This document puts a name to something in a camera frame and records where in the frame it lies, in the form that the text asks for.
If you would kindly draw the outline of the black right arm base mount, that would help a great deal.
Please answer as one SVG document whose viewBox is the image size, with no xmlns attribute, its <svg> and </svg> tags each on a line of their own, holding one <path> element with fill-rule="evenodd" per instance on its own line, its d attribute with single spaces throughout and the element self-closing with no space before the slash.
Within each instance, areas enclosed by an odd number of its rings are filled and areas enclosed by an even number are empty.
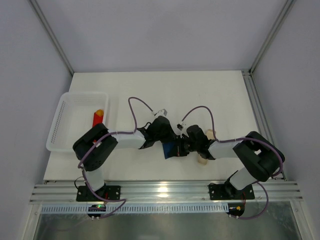
<svg viewBox="0 0 320 240">
<path fill-rule="evenodd" d="M 208 185 L 208 193 L 211 200 L 254 200 L 255 194 L 253 186 L 247 185 L 242 190 L 237 190 L 231 184 L 215 184 Z"/>
</svg>

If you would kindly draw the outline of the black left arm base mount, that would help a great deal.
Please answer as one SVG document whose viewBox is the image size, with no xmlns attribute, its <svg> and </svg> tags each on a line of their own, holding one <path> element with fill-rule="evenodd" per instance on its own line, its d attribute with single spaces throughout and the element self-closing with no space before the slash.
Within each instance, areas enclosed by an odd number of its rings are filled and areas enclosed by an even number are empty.
<svg viewBox="0 0 320 240">
<path fill-rule="evenodd" d="M 103 198 L 103 201 L 119 201 L 121 196 L 121 186 L 120 185 L 105 185 L 99 190 L 95 191 L 95 194 L 100 198 Z M 102 200 L 96 197 L 90 189 L 84 185 L 79 186 L 77 189 L 77 202 L 97 202 Z"/>
</svg>

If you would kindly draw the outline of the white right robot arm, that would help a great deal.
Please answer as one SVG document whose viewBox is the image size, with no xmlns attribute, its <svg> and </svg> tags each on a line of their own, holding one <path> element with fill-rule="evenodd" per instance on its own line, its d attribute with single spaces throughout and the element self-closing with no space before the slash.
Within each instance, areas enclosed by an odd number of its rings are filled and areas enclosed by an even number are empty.
<svg viewBox="0 0 320 240">
<path fill-rule="evenodd" d="M 285 161 L 284 154 L 256 131 L 236 139 L 217 140 L 209 139 L 198 125 L 177 136 L 165 151 L 165 157 L 185 157 L 191 152 L 205 160 L 238 158 L 242 162 L 242 169 L 213 190 L 219 199 L 227 200 L 239 198 L 252 184 L 266 182 L 281 173 Z"/>
</svg>

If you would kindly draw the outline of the blue paper napkin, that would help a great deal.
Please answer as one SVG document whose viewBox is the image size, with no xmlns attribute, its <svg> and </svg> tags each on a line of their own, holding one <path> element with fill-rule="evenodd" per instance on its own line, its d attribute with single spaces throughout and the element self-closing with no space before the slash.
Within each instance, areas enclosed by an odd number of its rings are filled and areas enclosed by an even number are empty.
<svg viewBox="0 0 320 240">
<path fill-rule="evenodd" d="M 169 159 L 177 155 L 176 147 L 174 142 L 166 142 L 162 144 L 164 158 Z"/>
</svg>

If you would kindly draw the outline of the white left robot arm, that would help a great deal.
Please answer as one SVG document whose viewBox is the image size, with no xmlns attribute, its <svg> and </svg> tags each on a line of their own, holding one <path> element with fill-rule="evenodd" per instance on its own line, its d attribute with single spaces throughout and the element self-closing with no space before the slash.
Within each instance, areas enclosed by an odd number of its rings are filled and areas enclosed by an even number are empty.
<svg viewBox="0 0 320 240">
<path fill-rule="evenodd" d="M 98 123 L 72 146 L 86 186 L 78 191 L 79 197 L 91 195 L 94 199 L 109 201 L 101 167 L 114 150 L 143 150 L 152 147 L 156 142 L 170 145 L 176 138 L 170 121 L 162 115 L 133 131 L 111 131 L 103 123 Z"/>
</svg>

